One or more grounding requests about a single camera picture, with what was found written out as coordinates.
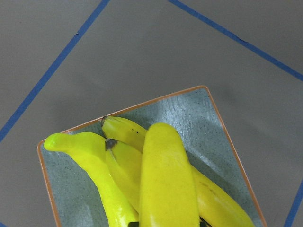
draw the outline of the light blue tray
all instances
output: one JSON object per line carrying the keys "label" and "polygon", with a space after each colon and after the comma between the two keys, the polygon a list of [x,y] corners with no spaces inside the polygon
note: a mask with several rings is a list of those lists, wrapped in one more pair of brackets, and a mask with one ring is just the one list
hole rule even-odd
{"label": "light blue tray", "polygon": [[[261,209],[240,159],[222,122],[209,90],[193,87],[113,113],[146,129],[166,122],[180,133],[189,160],[232,196],[257,227],[266,226]],[[90,131],[100,135],[100,119],[65,131]],[[58,227],[108,227],[98,190],[93,181],[64,153],[49,152],[38,144],[47,190]]]}

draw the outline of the blue tape line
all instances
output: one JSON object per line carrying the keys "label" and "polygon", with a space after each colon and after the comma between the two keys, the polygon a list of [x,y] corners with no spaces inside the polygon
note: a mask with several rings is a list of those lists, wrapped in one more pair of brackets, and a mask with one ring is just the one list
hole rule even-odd
{"label": "blue tape line", "polygon": [[46,73],[41,77],[41,79],[37,82],[34,88],[29,92],[17,110],[12,114],[9,120],[5,123],[5,125],[0,130],[0,142],[4,139],[4,137],[8,134],[11,128],[15,125],[24,111],[28,108],[34,98],[38,95],[40,90],[44,87],[44,85],[48,82],[51,76],[55,73],[55,71],[59,68],[61,63],[67,57],[67,55],[72,51],[78,41],[82,38],[82,36],[86,33],[88,28],[92,25],[92,23],[96,20],[105,6],[108,4],[109,0],[102,0],[100,4],[96,7],[96,9],[92,12],[89,18],[84,22],[82,27],[78,30],[78,32],[74,35],[74,37],[69,41],[66,47],[62,50],[56,60],[52,63]]}
{"label": "blue tape line", "polygon": [[283,69],[285,72],[295,76],[299,80],[303,81],[303,75],[294,69],[290,68],[289,66],[285,65],[284,63],[280,62],[279,60],[275,59],[274,57],[270,56],[269,54],[265,53],[261,49],[255,47],[254,45],[240,39],[238,36],[236,36],[234,33],[228,31],[226,28],[222,27],[221,25],[215,23],[214,21],[210,20],[209,18],[205,17],[201,13],[195,11],[194,9],[190,8],[189,6],[185,5],[184,3],[178,1],[178,0],[168,0],[175,6],[179,7],[180,9],[184,10],[185,12],[189,13],[190,15],[196,17],[197,19],[203,21],[204,23],[208,24],[212,28],[216,29],[217,31],[223,33],[227,37],[231,38],[232,40],[238,42],[239,44],[245,46],[249,50],[253,51],[257,55],[261,56],[262,58],[268,60],[269,62],[273,63],[277,67]]}
{"label": "blue tape line", "polygon": [[290,208],[290,211],[288,213],[288,216],[286,218],[284,227],[290,227],[293,224],[294,218],[298,212],[298,209],[300,207],[300,204],[302,202],[303,198],[303,179],[301,181],[301,185],[299,187],[299,190],[294,198],[294,202],[292,204],[292,207]]}

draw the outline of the banana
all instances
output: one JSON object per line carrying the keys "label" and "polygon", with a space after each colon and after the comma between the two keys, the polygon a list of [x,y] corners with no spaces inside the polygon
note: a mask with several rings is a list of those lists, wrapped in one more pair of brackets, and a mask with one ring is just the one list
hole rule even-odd
{"label": "banana", "polygon": [[[124,124],[124,120],[121,117],[113,116],[109,119],[105,118],[103,121],[102,130],[106,131],[105,134],[115,134],[115,139],[120,140],[120,138],[123,138],[124,143],[133,147],[141,147],[141,144],[144,144],[145,137],[132,133],[137,128],[141,129],[141,126],[135,122]],[[192,173],[196,185],[200,217],[212,227],[254,227],[245,210],[224,190],[193,166]]]}
{"label": "banana", "polygon": [[105,156],[107,167],[115,183],[138,211],[141,152],[121,141],[107,139]]}
{"label": "banana", "polygon": [[199,227],[195,183],[181,137],[169,124],[156,123],[145,136],[140,227]]}
{"label": "banana", "polygon": [[101,127],[106,138],[131,144],[137,150],[143,150],[146,129],[123,117],[104,116]]}
{"label": "banana", "polygon": [[[139,227],[139,222],[130,222],[128,227]],[[201,220],[200,227],[211,227],[205,220]]]}
{"label": "banana", "polygon": [[92,132],[55,133],[45,140],[44,147],[68,154],[88,173],[98,188],[110,227],[127,227],[129,222],[138,221],[138,213],[110,176],[102,136]]}

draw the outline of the banana tip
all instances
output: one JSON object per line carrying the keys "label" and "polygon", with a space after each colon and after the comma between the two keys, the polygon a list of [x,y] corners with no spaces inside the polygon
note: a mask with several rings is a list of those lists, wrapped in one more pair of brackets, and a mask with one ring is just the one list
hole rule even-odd
{"label": "banana tip", "polygon": [[101,127],[103,127],[103,124],[104,124],[104,120],[107,118],[108,116],[104,116],[101,118]]}
{"label": "banana tip", "polygon": [[112,149],[118,143],[115,139],[107,139],[105,141],[105,150]]}

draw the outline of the plastic banana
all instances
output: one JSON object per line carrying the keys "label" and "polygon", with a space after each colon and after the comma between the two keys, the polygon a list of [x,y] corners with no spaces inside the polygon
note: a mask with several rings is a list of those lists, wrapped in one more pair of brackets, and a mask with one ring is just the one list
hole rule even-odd
{"label": "plastic banana", "polygon": [[142,153],[121,141],[108,139],[105,156],[115,183],[138,211]]}
{"label": "plastic banana", "polygon": [[[128,227],[139,227],[139,222],[130,222]],[[201,220],[200,227],[211,227],[205,220]]]}
{"label": "plastic banana", "polygon": [[[142,136],[137,137],[136,134],[132,133],[137,127],[141,128],[141,126],[137,125],[133,122],[131,127],[129,127],[129,124],[124,124],[120,117],[111,116],[104,119],[102,130],[105,134],[115,134],[115,139],[117,140],[120,140],[121,137],[124,143],[138,147],[137,143],[144,144],[144,138]],[[192,173],[196,185],[200,217],[212,227],[254,227],[245,210],[224,190],[193,166]]]}
{"label": "plastic banana", "polygon": [[138,213],[110,176],[102,136],[92,132],[55,133],[45,140],[44,147],[68,154],[88,173],[98,188],[110,227],[127,227],[129,222],[138,221]]}
{"label": "plastic banana", "polygon": [[139,151],[143,150],[146,129],[123,117],[105,116],[101,120],[102,131],[106,138],[116,139]]}
{"label": "plastic banana", "polygon": [[199,227],[196,198],[181,137],[169,124],[152,125],[142,154],[140,227]]}

